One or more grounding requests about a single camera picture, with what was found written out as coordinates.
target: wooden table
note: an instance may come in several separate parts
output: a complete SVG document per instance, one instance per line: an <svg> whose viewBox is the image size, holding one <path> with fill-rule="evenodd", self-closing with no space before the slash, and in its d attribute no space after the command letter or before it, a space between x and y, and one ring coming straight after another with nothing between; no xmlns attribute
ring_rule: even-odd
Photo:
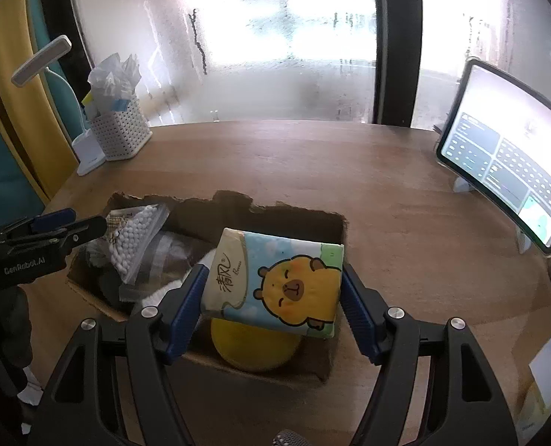
<svg viewBox="0 0 551 446"><path fill-rule="evenodd" d="M348 220L346 256L364 283L415 318L464 318L515 413L532 380L528 363L551 336L545 260L536 250L518 254L513 224L481 195L452 193L455 176L435 161L437 137L340 122L155 127L134 159L72 176L47 211L70 206L86 217L114 191L211 198L220 189L258 204L337 211ZM26 290L32 367L45 382L74 328L96 311L69 289L63 272ZM340 333L330 380L310 390L186 361L174 365L173 388L193 438L199 445L271 444L274 433L289 427L315 445L349 444L377 369L360 355L345 322ZM421 362L406 441L415 437L422 411L428 361ZM129 401L125 413L134 416Z"/></svg>

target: metal bolt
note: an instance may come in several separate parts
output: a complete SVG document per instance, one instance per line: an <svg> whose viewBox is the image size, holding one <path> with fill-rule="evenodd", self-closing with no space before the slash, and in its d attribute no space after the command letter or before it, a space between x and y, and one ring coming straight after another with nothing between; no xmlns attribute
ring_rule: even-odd
<svg viewBox="0 0 551 446"><path fill-rule="evenodd" d="M394 319L401 319L406 313L399 307L391 307L387 314Z"/></svg>
<svg viewBox="0 0 551 446"><path fill-rule="evenodd" d="M454 317L451 319L451 327L457 330L465 329L465 321L459 317Z"/></svg>
<svg viewBox="0 0 551 446"><path fill-rule="evenodd" d="M141 315L145 318L150 319L151 317L156 317L158 314L158 309L156 307L146 307L141 311Z"/></svg>
<svg viewBox="0 0 551 446"><path fill-rule="evenodd" d="M95 326L96 326L96 320L94 320L94 319L85 319L85 320L81 323L81 328L82 328L83 330L91 330L91 329L93 329Z"/></svg>

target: window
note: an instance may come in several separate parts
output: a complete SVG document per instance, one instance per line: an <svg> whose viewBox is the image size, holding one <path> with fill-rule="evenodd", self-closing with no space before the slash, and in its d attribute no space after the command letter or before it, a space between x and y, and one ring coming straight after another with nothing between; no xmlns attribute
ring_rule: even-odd
<svg viewBox="0 0 551 446"><path fill-rule="evenodd" d="M465 61L496 65L551 101L547 0L422 0L422 58L412 127L443 126Z"/></svg>
<svg viewBox="0 0 551 446"><path fill-rule="evenodd" d="M137 53L152 123L372 121L375 0L75 0L95 63Z"/></svg>

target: cartoon capybara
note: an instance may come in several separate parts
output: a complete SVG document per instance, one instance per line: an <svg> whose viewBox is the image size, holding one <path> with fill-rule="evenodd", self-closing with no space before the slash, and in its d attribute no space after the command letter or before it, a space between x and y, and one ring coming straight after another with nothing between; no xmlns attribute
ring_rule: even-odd
<svg viewBox="0 0 551 446"><path fill-rule="evenodd" d="M342 271L325 266L320 258L296 255L257 270L261 288L253 292L268 312L286 325L306 323L323 330L336 317Z"/></svg>

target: yellow round object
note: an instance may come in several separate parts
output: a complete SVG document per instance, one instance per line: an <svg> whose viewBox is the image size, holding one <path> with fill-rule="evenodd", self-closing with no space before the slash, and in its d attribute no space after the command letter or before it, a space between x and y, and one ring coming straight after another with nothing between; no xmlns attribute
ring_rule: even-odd
<svg viewBox="0 0 551 446"><path fill-rule="evenodd" d="M220 356L231 366L241 371L265 372L288 362L302 336L211 319L211 339Z"/></svg>

